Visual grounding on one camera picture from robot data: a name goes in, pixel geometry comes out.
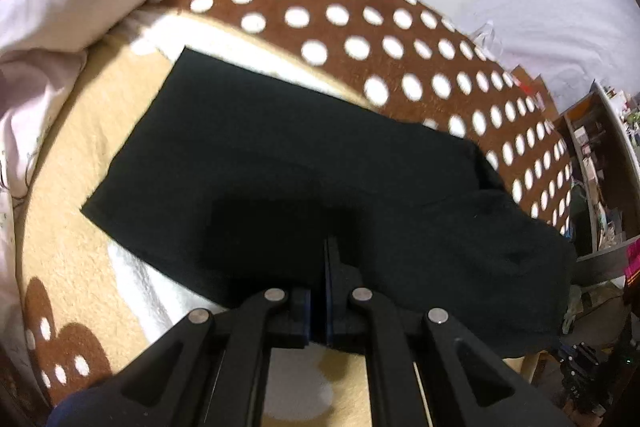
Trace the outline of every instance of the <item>round metal joint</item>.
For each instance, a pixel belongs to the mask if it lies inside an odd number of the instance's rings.
[[[356,288],[351,292],[351,295],[356,301],[364,302],[371,300],[373,292],[369,288]]]
[[[193,324],[204,324],[209,320],[209,310],[196,308],[189,312],[189,320]]]
[[[285,293],[284,290],[280,288],[269,288],[264,293],[264,298],[271,302],[279,302],[284,299]]]
[[[442,308],[431,308],[427,316],[431,322],[436,324],[443,324],[449,320],[449,314]]]

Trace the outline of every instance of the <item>black garment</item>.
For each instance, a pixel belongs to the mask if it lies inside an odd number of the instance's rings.
[[[575,260],[474,143],[190,50],[82,211],[226,306],[320,290],[332,230],[367,286],[447,309],[501,356],[552,342]]]

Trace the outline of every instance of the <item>black device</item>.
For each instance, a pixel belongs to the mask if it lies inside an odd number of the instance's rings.
[[[445,310],[403,310],[363,287],[333,239],[325,286],[314,315],[330,347],[366,356],[374,427],[572,425]],[[301,288],[271,288],[218,315],[193,310],[115,377],[63,402],[55,425],[257,427],[271,349],[306,346],[311,323]]]

